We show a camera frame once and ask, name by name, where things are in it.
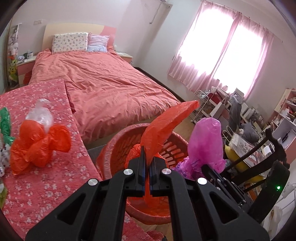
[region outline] wall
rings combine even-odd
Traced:
[[[296,87],[296,38],[275,7],[268,1],[255,0],[215,0],[215,2],[234,8],[252,20],[272,31],[275,38],[270,55],[265,62],[262,74],[247,104],[252,105],[267,119],[280,100],[286,87]],[[139,66],[167,85],[185,100],[193,99],[192,92],[180,82],[170,78],[167,70],[174,55],[186,35],[200,1],[170,0],[173,7],[154,38],[147,54]]]
[[[12,25],[22,23],[19,32],[19,54],[41,51],[46,24],[74,22],[94,23],[117,28],[117,50],[125,51],[137,60],[145,37],[159,24],[166,8],[160,0],[28,0],[13,17]],[[42,24],[33,25],[43,19]]]
[[[6,75],[6,39],[7,39],[7,31],[8,26],[4,29],[3,33],[0,36],[0,95],[3,94],[5,88],[7,87],[7,75]]]

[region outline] metal screw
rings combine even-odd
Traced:
[[[98,180],[97,179],[94,179],[94,178],[93,179],[89,179],[88,184],[90,186],[95,186],[95,185],[98,184]]]
[[[125,175],[132,175],[133,174],[133,170],[132,169],[125,169],[124,171],[123,171],[123,173],[125,174]]]
[[[165,174],[165,175],[169,175],[169,174],[172,173],[172,171],[171,171],[169,168],[164,168],[164,169],[161,170],[161,172],[162,172],[163,174]]]
[[[200,184],[200,185],[206,185],[207,184],[207,180],[203,177],[200,177],[197,182]]]

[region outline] clear plastic bag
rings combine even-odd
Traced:
[[[52,126],[54,120],[49,109],[43,107],[45,104],[49,104],[50,101],[47,99],[39,99],[35,104],[35,108],[30,110],[26,116],[26,120],[37,121],[42,124],[45,130],[45,133],[49,131],[49,128]]]

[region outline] red duvet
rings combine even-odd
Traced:
[[[178,103],[165,88],[114,53],[38,54],[30,83],[64,79],[85,144],[147,120]]]

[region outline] red plastic bag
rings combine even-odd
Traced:
[[[68,129],[60,124],[53,124],[49,128],[49,149],[68,152],[71,148],[71,136]]]
[[[45,134],[42,124],[25,120],[10,149],[10,167],[14,175],[29,171],[32,164],[45,167],[53,150],[68,152],[70,148],[71,136],[65,126],[54,124]]]
[[[25,161],[32,162],[37,167],[45,167],[50,162],[52,150],[49,149],[48,135],[31,145],[26,153]]]
[[[141,146],[145,148],[147,166],[151,164],[153,156],[161,151],[173,129],[198,106],[197,100],[182,102],[169,108],[151,122],[141,138]]]
[[[23,173],[30,163],[25,161],[27,147],[19,138],[15,139],[10,148],[10,168],[14,175]]]
[[[128,153],[127,157],[126,157],[126,162],[124,164],[124,167],[128,168],[129,161],[131,159],[139,157],[140,155],[141,155],[141,145],[140,144],[135,144],[133,146],[133,148],[130,150],[130,152]],[[164,159],[161,155],[159,155],[159,153],[157,153],[155,155],[155,157],[159,157],[159,158]],[[155,206],[157,206],[159,204],[160,198],[159,197],[152,197],[152,195],[150,195],[149,176],[145,180],[145,196],[143,198],[129,197],[129,200],[138,200],[139,203],[144,201],[149,207],[155,207]]]
[[[20,126],[20,140],[26,148],[29,148],[33,143],[43,139],[45,131],[42,124],[34,120],[24,120]]]

